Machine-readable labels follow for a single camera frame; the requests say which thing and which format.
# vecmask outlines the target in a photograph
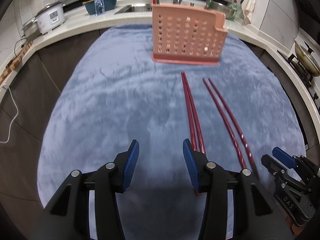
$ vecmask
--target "pink plastic basket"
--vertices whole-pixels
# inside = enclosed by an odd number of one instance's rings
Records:
[[[178,4],[152,5],[156,62],[216,65],[228,30],[225,14]]]

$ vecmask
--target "dish soap bottle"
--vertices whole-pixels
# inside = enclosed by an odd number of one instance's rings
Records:
[[[233,0],[233,3],[231,3],[231,8],[233,9],[233,15],[231,16],[230,20],[233,21],[238,10],[237,0]]]
[[[103,0],[94,0],[94,6],[96,8],[96,16],[104,14]]]

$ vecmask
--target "plastic water bottle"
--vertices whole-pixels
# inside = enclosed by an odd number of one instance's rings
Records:
[[[104,14],[104,2],[103,0],[94,0],[94,5],[96,8],[96,16]]]

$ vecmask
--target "blue blanket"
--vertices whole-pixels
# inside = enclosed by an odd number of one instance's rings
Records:
[[[140,155],[131,186],[116,196],[126,239],[196,240],[206,194],[195,195],[182,153],[189,126],[181,71],[195,100],[207,157],[224,169],[241,167],[203,77],[213,80],[238,120],[268,191],[274,182],[262,155],[271,155],[276,146],[305,155],[303,136],[278,79],[235,36],[227,36],[218,66],[155,63],[152,47],[150,25],[125,25],[103,33],[88,49],[45,131],[39,196],[46,206],[72,170],[95,171],[136,139]],[[250,168],[243,147],[242,152]],[[90,231],[96,238],[93,203],[91,197]],[[229,192],[227,238],[232,236],[232,205]]]

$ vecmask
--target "kitchen counter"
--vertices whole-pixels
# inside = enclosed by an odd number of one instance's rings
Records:
[[[77,8],[75,10],[67,12],[65,14],[65,23],[57,27],[53,31],[35,39],[32,47],[23,57],[20,66],[16,68],[12,73],[10,73],[9,76],[5,79],[5,81],[0,85],[0,102],[6,92],[6,88],[3,88],[2,86],[5,84],[9,86],[11,84],[11,82],[17,75],[18,71],[36,51],[65,38],[93,30],[109,28],[112,26],[122,24],[151,24],[152,12],[122,13],[116,15],[114,14],[124,5],[128,5],[131,3],[151,3],[151,1],[152,0],[118,0],[115,9],[107,11],[105,15],[99,17],[96,17],[95,15],[88,15],[84,7]],[[160,2],[170,3],[172,2],[172,0],[160,0]],[[183,1],[182,4],[189,5],[190,2],[193,2],[195,6],[204,6],[203,2],[197,0]],[[289,66],[289,64],[277,52],[277,50],[281,50],[285,54],[289,54],[289,50],[273,38],[269,37],[264,33],[261,33],[261,31],[255,29],[251,25],[241,24],[241,21],[242,20],[233,22],[226,20],[225,28],[228,28],[229,33],[236,35],[241,40],[266,50],[274,58],[274,60],[282,67],[286,75],[290,78],[290,80],[296,87],[298,93],[304,101],[304,104],[308,108],[308,111],[316,129],[318,140],[320,141],[320,116],[316,109],[316,106],[314,105],[310,94],[308,93],[306,87],[304,86],[300,78]],[[2,73],[5,66],[11,58],[12,57],[9,57],[5,62],[2,63],[2,65],[0,66],[0,73]]]

